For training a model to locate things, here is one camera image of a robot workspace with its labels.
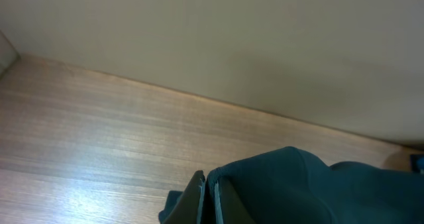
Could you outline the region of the black t-shirt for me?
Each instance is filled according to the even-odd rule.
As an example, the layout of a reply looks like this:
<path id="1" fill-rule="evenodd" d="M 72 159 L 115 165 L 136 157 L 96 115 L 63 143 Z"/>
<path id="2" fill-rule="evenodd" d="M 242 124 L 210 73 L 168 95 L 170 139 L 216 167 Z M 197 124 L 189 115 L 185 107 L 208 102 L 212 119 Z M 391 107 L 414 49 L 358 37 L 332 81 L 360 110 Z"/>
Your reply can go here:
<path id="1" fill-rule="evenodd" d="M 423 222 L 422 175 L 359 162 L 326 165 L 291 146 L 204 176 L 201 223 L 217 223 L 213 191 L 220 178 L 231 182 L 255 224 Z"/>

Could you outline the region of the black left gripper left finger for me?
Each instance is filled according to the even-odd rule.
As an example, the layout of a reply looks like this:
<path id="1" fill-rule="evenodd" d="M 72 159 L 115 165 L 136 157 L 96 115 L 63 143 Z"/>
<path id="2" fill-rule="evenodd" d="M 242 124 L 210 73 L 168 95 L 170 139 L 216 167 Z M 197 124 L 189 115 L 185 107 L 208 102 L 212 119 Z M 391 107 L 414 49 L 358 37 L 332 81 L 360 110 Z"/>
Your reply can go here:
<path id="1" fill-rule="evenodd" d="M 164 209 L 160 212 L 161 224 L 200 224 L 205 197 L 203 171 L 194 173 L 183 192 L 171 190 Z"/>

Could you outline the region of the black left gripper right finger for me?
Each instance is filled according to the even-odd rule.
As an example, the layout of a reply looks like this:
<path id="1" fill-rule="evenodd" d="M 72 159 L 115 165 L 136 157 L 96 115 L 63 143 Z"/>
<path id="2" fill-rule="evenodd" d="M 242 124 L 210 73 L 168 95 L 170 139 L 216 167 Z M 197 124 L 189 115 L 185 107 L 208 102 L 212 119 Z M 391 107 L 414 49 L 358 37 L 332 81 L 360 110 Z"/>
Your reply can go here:
<path id="1" fill-rule="evenodd" d="M 255 224 L 228 179 L 220 178 L 215 183 L 213 197 L 218 224 Z"/>

